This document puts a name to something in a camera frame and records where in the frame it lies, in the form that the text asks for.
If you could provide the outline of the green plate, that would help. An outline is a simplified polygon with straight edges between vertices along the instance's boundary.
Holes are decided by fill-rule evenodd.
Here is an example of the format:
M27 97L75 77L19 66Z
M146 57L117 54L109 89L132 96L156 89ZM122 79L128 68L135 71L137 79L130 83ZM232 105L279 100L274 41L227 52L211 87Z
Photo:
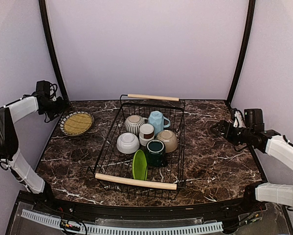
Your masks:
M132 174L135 180L147 179L148 164L144 152L139 149L135 152L132 164Z

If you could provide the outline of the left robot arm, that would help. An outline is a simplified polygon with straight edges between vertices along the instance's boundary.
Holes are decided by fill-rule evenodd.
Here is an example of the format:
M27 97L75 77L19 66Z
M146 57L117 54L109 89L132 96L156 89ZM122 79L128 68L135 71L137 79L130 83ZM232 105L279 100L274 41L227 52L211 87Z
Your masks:
M47 213L55 213L59 203L54 199L51 186L26 161L19 148L14 124L24 117L39 112L54 120L67 107L62 97L48 98L42 94L30 95L0 107L0 165L10 171L16 181L36 195Z

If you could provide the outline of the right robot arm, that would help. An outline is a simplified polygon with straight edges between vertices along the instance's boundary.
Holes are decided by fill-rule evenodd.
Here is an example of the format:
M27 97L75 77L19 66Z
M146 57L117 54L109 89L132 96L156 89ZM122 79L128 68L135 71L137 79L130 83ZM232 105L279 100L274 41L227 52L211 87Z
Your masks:
M293 171L293 143L274 130L264 130L264 123L248 123L243 127L221 120L210 129L235 146L246 144L276 158ZM293 208L293 185L256 183L247 189L246 194L239 202L243 212L252 211L258 202L273 202Z

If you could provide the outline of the light blue faceted mug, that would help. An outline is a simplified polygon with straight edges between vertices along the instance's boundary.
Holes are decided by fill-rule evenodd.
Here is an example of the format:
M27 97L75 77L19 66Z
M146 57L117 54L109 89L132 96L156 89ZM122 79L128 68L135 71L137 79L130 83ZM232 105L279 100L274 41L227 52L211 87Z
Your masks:
M155 136L170 127L170 120L166 118L160 111L152 111L148 117L148 123L154 127Z

